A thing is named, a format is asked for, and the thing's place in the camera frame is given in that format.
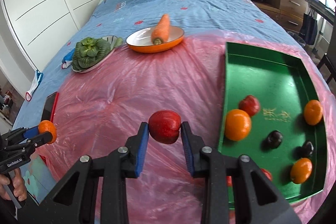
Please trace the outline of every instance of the dark plum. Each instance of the dark plum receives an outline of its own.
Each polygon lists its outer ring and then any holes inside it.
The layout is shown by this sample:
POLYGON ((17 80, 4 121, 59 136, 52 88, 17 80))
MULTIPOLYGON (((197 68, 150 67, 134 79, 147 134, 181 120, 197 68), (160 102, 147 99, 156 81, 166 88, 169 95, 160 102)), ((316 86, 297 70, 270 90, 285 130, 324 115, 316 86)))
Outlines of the dark plum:
POLYGON ((301 147, 301 157, 309 158, 311 154, 314 152, 313 144, 310 141, 305 141, 305 143, 301 147))
POLYGON ((266 138, 266 145, 271 149, 276 149, 282 143, 283 135, 278 130, 273 130, 266 138))

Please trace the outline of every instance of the apple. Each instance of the apple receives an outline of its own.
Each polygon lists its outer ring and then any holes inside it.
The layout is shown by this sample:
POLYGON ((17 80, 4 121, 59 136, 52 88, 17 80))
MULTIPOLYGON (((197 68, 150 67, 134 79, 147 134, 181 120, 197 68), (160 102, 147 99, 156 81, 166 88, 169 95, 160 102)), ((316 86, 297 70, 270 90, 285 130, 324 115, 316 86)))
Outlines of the apple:
POLYGON ((248 95, 241 100, 238 105, 239 109, 245 111, 250 117, 257 114, 260 110, 260 103, 253 95, 248 95))
POLYGON ((179 138, 181 117, 171 110, 160 110, 148 121, 149 133, 159 143, 173 144, 179 138))
POLYGON ((273 180, 273 176, 272 176, 272 174, 271 174, 270 171, 268 171, 268 170, 266 170, 266 169, 264 169, 264 168, 260 168, 260 170, 266 175, 266 177, 267 177, 270 181, 273 180))

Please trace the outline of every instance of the drawer handle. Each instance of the drawer handle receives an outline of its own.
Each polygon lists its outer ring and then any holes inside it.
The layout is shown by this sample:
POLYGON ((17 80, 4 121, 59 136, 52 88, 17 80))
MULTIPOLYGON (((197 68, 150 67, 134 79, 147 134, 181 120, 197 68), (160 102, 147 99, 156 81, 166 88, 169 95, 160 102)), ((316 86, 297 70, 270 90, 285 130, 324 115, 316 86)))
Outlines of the drawer handle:
POLYGON ((292 23, 292 24, 294 24, 294 25, 298 25, 297 23, 295 23, 295 22, 293 22, 293 21, 288 21, 289 23, 292 23))
POLYGON ((296 3, 296 2, 294 2, 294 1, 292 1, 292 0, 290 0, 290 2, 291 2, 291 3, 293 3, 293 4, 295 4, 295 5, 298 5, 298 6, 300 6, 300 4, 299 4, 299 3, 296 3))

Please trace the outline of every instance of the orange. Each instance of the orange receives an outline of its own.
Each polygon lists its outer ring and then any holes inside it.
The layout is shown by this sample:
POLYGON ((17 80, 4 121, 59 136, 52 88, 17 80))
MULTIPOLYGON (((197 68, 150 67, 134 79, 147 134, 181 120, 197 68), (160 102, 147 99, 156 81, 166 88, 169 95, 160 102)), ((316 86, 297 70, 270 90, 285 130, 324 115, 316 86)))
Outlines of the orange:
POLYGON ((56 141, 57 138, 57 131, 56 127, 51 121, 44 120, 39 123, 38 130, 40 134, 43 134, 45 132, 50 132, 52 134, 52 140, 48 142, 48 144, 52 144, 54 141, 56 141))
POLYGON ((232 141, 240 141, 251 131, 251 118, 243 110, 233 109, 226 115, 225 136, 232 141))
POLYGON ((310 126, 317 125, 323 115, 321 103, 318 100, 310 100, 304 107, 303 116, 310 126))
POLYGON ((291 169, 291 181, 295 184, 304 183, 310 176, 313 165, 308 158, 299 159, 291 169))

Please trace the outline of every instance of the red phone case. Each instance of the red phone case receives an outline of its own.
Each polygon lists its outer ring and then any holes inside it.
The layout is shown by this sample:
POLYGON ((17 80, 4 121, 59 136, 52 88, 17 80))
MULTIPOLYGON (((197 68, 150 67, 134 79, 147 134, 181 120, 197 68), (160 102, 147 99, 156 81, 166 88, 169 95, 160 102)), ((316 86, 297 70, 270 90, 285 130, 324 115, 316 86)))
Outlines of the red phone case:
POLYGON ((52 105, 51 114, 50 114, 50 121, 51 122, 53 122, 53 120, 54 120, 54 114, 55 114, 55 108, 56 108, 56 103, 57 103, 57 100, 58 100, 58 96, 59 96, 59 93, 56 92, 54 104, 52 105))

